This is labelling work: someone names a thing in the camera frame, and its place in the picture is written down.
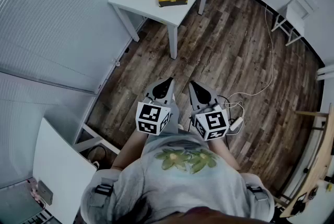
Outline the white window blinds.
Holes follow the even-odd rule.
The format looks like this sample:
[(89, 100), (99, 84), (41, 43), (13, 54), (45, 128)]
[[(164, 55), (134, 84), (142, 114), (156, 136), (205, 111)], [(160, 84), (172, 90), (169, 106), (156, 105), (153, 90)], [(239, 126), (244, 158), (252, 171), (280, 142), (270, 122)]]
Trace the white window blinds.
[(109, 0), (0, 0), (0, 70), (97, 92), (131, 40)]

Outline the white power adapter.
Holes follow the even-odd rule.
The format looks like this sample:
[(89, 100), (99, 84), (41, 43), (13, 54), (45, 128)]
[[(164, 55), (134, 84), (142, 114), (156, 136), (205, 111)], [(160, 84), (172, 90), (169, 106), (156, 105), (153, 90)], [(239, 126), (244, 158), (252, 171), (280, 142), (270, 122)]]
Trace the white power adapter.
[(230, 125), (230, 131), (235, 131), (237, 128), (242, 128), (244, 119), (242, 116), (238, 117), (235, 121)]

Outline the person's right forearm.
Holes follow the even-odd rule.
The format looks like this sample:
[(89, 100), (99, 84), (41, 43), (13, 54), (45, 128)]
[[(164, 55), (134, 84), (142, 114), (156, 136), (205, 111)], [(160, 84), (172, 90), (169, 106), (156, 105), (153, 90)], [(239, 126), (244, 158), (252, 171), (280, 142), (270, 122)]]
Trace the person's right forearm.
[(209, 149), (223, 158), (225, 162), (231, 166), (235, 170), (240, 170), (240, 165), (238, 164), (237, 160), (233, 157), (233, 155), (230, 153), (228, 147), (224, 143), (223, 139), (217, 138), (213, 140), (207, 141)]

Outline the person's left forearm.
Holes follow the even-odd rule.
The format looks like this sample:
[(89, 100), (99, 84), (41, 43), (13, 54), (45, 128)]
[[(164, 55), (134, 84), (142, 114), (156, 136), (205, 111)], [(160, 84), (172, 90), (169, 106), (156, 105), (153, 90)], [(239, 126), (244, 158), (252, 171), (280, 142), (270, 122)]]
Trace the person's left forearm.
[(114, 159), (111, 168), (122, 171), (139, 159), (147, 138), (148, 134), (134, 130), (120, 153)]

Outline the white desk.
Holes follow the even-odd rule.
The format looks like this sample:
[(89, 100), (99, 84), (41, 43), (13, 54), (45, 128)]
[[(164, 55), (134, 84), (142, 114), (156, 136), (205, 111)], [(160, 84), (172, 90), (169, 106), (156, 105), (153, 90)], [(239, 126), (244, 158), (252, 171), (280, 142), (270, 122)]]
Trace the white desk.
[(98, 135), (89, 126), (83, 128), (92, 138), (69, 144), (56, 129), (42, 119), (33, 161), (33, 178), (41, 180), (52, 192), (52, 205), (45, 204), (52, 216), (62, 224), (73, 224), (79, 211), (82, 194), (97, 171), (97, 167), (80, 153), (103, 144), (115, 154), (120, 150)]

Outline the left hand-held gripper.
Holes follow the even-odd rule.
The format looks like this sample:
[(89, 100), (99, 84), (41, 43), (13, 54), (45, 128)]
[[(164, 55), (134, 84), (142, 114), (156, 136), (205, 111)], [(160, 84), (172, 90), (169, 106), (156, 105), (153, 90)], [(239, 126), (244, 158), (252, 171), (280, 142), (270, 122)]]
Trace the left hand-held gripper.
[(171, 101), (174, 87), (173, 78), (159, 79), (147, 87), (146, 97), (137, 104), (135, 116), (137, 131), (155, 136), (172, 132)]

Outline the wooden workbench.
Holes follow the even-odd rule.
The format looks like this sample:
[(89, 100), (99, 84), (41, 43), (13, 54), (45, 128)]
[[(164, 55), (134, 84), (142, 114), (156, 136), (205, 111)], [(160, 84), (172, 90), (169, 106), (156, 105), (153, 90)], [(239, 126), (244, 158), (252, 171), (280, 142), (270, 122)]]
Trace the wooden workbench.
[(324, 117), (325, 127), (323, 136), (320, 140), (319, 147), (311, 167), (306, 173), (306, 177), (289, 203), (281, 213), (281, 218), (290, 218), (297, 214), (297, 209), (301, 204), (307, 204), (310, 201), (311, 192), (317, 186), (318, 181), (323, 180), (331, 162), (331, 151), (334, 143), (334, 106), (329, 106), (328, 113), (296, 111), (300, 115), (309, 115), (314, 117)]

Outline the small white side table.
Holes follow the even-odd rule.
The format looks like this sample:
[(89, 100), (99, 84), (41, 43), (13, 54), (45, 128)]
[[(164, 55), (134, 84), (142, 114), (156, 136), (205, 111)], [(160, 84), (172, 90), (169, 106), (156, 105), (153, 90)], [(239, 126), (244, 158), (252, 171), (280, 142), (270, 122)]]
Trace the small white side table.
[(290, 0), (280, 10), (272, 32), (280, 28), (287, 36), (285, 46), (304, 37), (305, 22), (318, 9), (314, 0)]

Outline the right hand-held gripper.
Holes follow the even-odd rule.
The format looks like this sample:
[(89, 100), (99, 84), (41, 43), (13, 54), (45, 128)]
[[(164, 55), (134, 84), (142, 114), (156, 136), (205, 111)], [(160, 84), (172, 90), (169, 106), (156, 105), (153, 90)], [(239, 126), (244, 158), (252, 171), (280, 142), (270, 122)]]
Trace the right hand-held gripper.
[(192, 80), (189, 83), (189, 94), (194, 111), (214, 105), (195, 115), (194, 127), (200, 136), (204, 141), (223, 138), (229, 130), (229, 121), (226, 109), (217, 104), (217, 93), (207, 85)]

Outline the white wall pipe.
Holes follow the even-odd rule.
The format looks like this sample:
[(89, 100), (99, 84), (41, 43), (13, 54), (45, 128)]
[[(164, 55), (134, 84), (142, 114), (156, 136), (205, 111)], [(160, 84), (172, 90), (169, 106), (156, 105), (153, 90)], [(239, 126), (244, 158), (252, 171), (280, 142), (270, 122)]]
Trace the white wall pipe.
[(325, 66), (317, 70), (316, 79), (318, 81), (334, 78), (334, 64)]

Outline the grey box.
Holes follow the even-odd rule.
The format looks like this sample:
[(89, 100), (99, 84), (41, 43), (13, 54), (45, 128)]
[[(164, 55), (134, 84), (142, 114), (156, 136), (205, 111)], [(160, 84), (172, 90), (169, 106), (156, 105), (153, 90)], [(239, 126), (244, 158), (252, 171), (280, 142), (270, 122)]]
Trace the grey box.
[(46, 204), (52, 205), (53, 192), (41, 180), (38, 181), (38, 193)]

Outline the grey flower print shirt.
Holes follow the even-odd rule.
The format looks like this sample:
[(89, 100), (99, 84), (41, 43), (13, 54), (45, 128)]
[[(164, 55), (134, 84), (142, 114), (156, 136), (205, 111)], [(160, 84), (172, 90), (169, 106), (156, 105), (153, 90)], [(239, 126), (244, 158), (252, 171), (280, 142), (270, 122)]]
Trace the grey flower print shirt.
[(241, 173), (200, 136), (148, 135), (139, 159), (93, 176), (81, 199), (87, 224), (267, 224), (271, 193)]

